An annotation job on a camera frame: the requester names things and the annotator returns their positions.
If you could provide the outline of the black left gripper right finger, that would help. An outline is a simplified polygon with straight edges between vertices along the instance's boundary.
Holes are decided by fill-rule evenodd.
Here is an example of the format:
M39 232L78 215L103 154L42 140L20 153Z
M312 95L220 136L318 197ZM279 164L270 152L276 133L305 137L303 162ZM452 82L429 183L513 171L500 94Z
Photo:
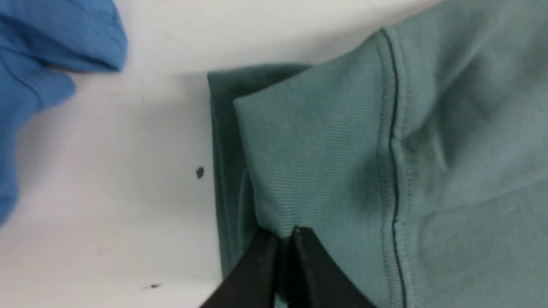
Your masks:
M289 308L373 308L343 273L311 228L295 227L286 266Z

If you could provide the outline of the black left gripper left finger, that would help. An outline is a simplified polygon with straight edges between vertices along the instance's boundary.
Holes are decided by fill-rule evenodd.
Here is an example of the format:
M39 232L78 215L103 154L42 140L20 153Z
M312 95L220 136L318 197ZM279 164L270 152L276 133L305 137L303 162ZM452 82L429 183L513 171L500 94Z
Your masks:
M257 231L248 250L202 308L272 308L277 284L279 241Z

